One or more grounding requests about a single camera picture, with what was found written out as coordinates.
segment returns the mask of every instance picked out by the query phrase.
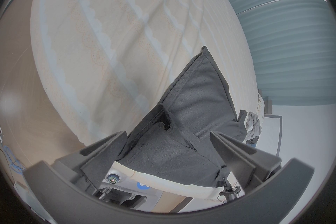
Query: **whiteboard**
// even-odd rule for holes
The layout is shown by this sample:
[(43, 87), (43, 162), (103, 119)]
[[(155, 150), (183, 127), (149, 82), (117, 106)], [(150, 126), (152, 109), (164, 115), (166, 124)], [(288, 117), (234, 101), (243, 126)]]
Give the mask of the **whiteboard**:
[(282, 135), (282, 116), (265, 115), (256, 148), (279, 156)]

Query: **bed sheet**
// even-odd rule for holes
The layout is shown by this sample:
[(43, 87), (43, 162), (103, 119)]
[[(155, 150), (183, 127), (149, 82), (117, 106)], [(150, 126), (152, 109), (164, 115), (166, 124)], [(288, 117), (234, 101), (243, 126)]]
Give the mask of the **bed sheet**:
[(237, 115), (257, 112), (250, 50), (228, 0), (33, 0), (43, 87), (85, 145), (129, 133), (207, 46)]

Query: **teal curtain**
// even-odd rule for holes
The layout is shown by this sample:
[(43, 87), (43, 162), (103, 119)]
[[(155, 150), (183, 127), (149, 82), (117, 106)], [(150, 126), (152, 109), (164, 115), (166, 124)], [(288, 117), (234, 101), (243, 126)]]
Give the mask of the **teal curtain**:
[(264, 96), (277, 105), (336, 103), (336, 20), (328, 2), (229, 1)]

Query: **gray frame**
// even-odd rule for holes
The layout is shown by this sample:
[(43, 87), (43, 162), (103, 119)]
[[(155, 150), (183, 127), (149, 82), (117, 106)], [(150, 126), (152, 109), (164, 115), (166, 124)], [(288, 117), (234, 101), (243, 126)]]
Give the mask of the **gray frame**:
[(281, 137), (282, 137), (282, 116), (265, 115), (265, 117), (272, 117), (272, 118), (279, 118), (280, 119), (279, 141), (278, 141), (278, 149), (276, 151), (276, 156), (279, 156), (280, 146), (281, 146)]

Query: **screw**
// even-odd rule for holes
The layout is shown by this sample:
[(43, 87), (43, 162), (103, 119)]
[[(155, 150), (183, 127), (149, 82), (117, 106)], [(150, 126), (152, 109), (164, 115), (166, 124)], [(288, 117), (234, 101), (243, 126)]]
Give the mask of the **screw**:
[(118, 181), (120, 180), (120, 176), (116, 175), (116, 174), (109, 174), (106, 177), (107, 181), (109, 181), (111, 184), (116, 184), (118, 183)]

